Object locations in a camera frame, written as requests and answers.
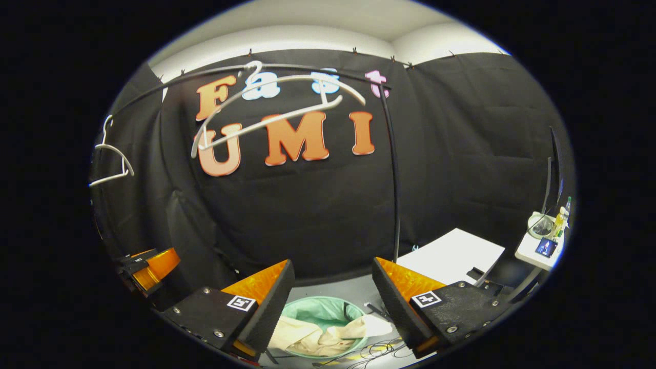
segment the beige cloth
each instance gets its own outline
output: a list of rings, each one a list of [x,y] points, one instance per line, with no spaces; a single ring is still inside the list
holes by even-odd
[[[363,315],[344,327],[329,327],[326,332],[313,323],[281,316],[269,347],[304,355],[335,356],[351,348],[357,338],[388,334],[392,325],[373,315]]]

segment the black curtain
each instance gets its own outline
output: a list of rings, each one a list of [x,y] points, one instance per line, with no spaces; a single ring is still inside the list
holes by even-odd
[[[199,70],[246,64],[303,64],[364,76],[373,70],[392,86],[388,104],[396,134],[400,178],[401,249],[424,245],[461,228],[514,253],[526,220],[540,210],[546,158],[553,156],[548,127],[555,128],[565,162],[571,148],[558,113],[540,85],[511,57],[475,53],[431,60],[406,70],[391,60],[327,50],[272,51],[241,56]],[[278,77],[306,72],[263,70]],[[235,76],[229,96],[248,73],[223,73],[168,88],[115,117],[108,143],[120,148],[136,172],[102,184],[94,200],[104,211],[102,228],[118,253],[175,247],[182,258],[175,280],[181,293],[221,288],[284,259],[292,259],[299,284],[339,280],[369,271],[374,256],[391,259],[393,197],[390,149],[382,104],[371,84],[341,77],[367,100],[344,95],[325,112],[328,158],[268,166],[267,130],[239,138],[240,164],[212,177],[190,157],[200,126],[197,89]],[[122,102],[161,83],[147,66],[123,90]],[[246,127],[264,116],[319,103],[308,82],[279,85],[279,95],[237,99],[208,129],[230,123]],[[352,112],[372,115],[375,151],[354,155]],[[294,129],[301,117],[290,119]],[[228,157],[225,145],[215,159]],[[94,175],[119,173],[120,157],[94,157]],[[565,177],[573,179],[573,165]],[[574,181],[565,182],[564,198]]]

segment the phone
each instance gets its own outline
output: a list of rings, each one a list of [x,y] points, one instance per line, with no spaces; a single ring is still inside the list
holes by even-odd
[[[540,240],[540,244],[537,246],[537,249],[535,249],[535,252],[546,257],[551,257],[551,255],[554,255],[554,251],[556,251],[557,246],[558,243],[556,241],[542,237],[542,240]]]

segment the green basket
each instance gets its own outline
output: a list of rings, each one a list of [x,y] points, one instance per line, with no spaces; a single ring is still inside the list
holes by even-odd
[[[287,318],[301,320],[303,322],[314,323],[325,332],[326,329],[332,326],[343,327],[364,314],[365,312],[358,306],[348,301],[338,299],[337,297],[313,296],[298,299],[286,304],[281,315],[286,316]],[[365,347],[366,344],[366,337],[357,338],[354,340],[353,345],[342,354],[330,357],[305,355],[293,351],[287,352],[305,358],[337,358],[350,351],[361,349],[362,347]]]

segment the plastic hanger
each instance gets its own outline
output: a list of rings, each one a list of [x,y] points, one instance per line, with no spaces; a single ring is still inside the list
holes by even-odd
[[[319,83],[319,91],[321,95],[321,104],[318,105],[313,105],[309,106],[307,108],[302,108],[298,110],[294,110],[289,113],[285,113],[279,116],[276,116],[274,118],[266,119],[261,121],[260,123],[256,123],[254,125],[250,125],[244,129],[240,129],[239,131],[230,133],[227,136],[222,137],[221,139],[218,139],[214,142],[207,142],[207,124],[212,120],[212,118],[217,115],[223,108],[225,108],[227,105],[229,105],[231,102],[236,100],[237,98],[241,97],[244,93],[258,89],[264,85],[268,85],[270,83],[284,83],[284,82],[289,82],[289,81],[323,81],[323,82],[328,82],[333,85],[338,85],[339,87],[342,87],[349,95],[353,96],[360,104],[363,106],[365,105],[366,101],[365,98],[357,92],[353,87],[340,82],[334,78],[327,77],[327,76],[311,76],[309,74],[299,74],[299,75],[294,75],[294,76],[286,76],[286,77],[279,77],[273,81],[269,82],[260,82],[260,83],[255,83],[253,84],[253,81],[255,79],[255,75],[257,75],[261,70],[262,70],[262,62],[254,60],[246,65],[244,65],[244,68],[255,68],[255,72],[253,72],[249,77],[248,77],[248,82],[250,86],[246,86],[241,92],[231,96],[228,98],[228,100],[225,100],[221,105],[219,105],[212,114],[210,114],[205,121],[203,122],[203,125],[198,129],[198,132],[196,133],[194,143],[192,145],[192,158],[196,157],[196,154],[198,153],[198,149],[200,150],[206,150],[210,147],[214,147],[216,145],[222,144],[223,142],[226,142],[227,140],[230,140],[231,138],[238,137],[241,135],[245,135],[246,133],[252,132],[256,129],[259,129],[261,127],[264,127],[265,125],[268,125],[270,123],[273,123],[275,121],[283,120],[283,119],[288,119],[288,118],[293,118],[297,116],[301,116],[305,113],[313,112],[316,110],[328,110],[336,107],[342,102],[342,95],[339,95],[335,100],[333,101],[328,101],[326,99],[326,94],[325,91],[323,90],[323,83]],[[200,137],[201,137],[201,132],[204,133],[204,145],[200,145]]]
[[[105,119],[105,123],[102,125],[102,143],[97,144],[95,149],[108,148],[108,149],[110,149],[114,152],[117,152],[123,158],[121,160],[121,166],[123,168],[123,172],[121,174],[110,175],[109,177],[105,177],[105,178],[101,178],[97,181],[93,181],[93,182],[89,183],[89,187],[93,187],[93,186],[99,185],[100,183],[105,183],[107,181],[111,181],[112,179],[125,177],[126,175],[128,175],[128,173],[134,177],[134,170],[132,169],[132,166],[130,165],[130,161],[125,157],[125,155],[123,155],[123,153],[119,149],[117,149],[116,147],[114,147],[112,145],[108,145],[108,144],[105,143],[105,139],[107,138],[107,122],[110,121],[110,119],[112,120],[111,123],[110,123],[110,127],[114,123],[114,120],[112,119],[112,115],[110,114],[107,117],[107,119]]]

